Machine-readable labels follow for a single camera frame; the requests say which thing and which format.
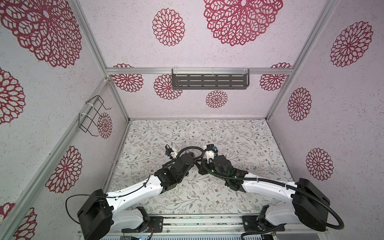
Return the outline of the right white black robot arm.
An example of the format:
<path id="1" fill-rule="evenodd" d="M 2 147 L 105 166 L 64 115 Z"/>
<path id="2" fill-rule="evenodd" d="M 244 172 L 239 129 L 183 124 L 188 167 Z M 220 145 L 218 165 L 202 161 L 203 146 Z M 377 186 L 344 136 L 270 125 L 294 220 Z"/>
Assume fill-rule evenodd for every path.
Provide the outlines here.
<path id="1" fill-rule="evenodd" d="M 232 166 L 223 155 L 202 158 L 197 161 L 201 175 L 210 174 L 222 179 L 225 186 L 235 192 L 265 195 L 284 204 L 277 207 L 264 206 L 258 217 L 263 231 L 284 224 L 301 223 L 306 227 L 324 232 L 331 213 L 330 200 L 309 180 L 279 182 L 258 177 Z"/>

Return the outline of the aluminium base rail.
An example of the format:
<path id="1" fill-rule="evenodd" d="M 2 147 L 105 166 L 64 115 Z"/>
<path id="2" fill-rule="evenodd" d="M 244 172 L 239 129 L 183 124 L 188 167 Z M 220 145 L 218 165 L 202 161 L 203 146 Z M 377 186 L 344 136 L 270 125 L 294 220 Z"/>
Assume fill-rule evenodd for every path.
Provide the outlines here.
<path id="1" fill-rule="evenodd" d="M 109 228 L 98 227 L 95 234 L 79 231 L 85 240 L 106 240 L 112 236 L 149 236 L 166 235 L 241 235 L 261 232 L 262 221 L 258 215 L 148 215 L 134 217 L 133 211 L 122 212 L 122 222 L 114 220 Z"/>

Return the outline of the dark metal wall shelf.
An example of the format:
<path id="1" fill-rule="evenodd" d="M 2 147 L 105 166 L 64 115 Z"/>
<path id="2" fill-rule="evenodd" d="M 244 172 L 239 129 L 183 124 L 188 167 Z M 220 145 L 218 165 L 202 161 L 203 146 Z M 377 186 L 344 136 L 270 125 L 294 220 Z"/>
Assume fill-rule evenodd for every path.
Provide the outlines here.
<path id="1" fill-rule="evenodd" d="M 172 69 L 174 90 L 246 90 L 250 85 L 248 70 L 241 74 L 180 73 Z"/>

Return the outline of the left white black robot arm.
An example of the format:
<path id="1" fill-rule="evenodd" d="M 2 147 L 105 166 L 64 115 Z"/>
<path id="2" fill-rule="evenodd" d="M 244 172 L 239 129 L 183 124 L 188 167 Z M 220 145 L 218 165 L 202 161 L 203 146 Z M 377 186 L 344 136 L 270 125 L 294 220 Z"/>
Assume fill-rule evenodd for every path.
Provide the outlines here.
<path id="1" fill-rule="evenodd" d="M 125 189 L 109 193 L 99 189 L 90 194 L 77 213 L 84 239 L 100 240 L 110 231 L 146 231 L 151 218 L 145 208 L 126 209 L 175 188 L 194 166 L 194 156 L 185 153 L 176 157 L 171 167 L 162 168 L 146 180 Z"/>

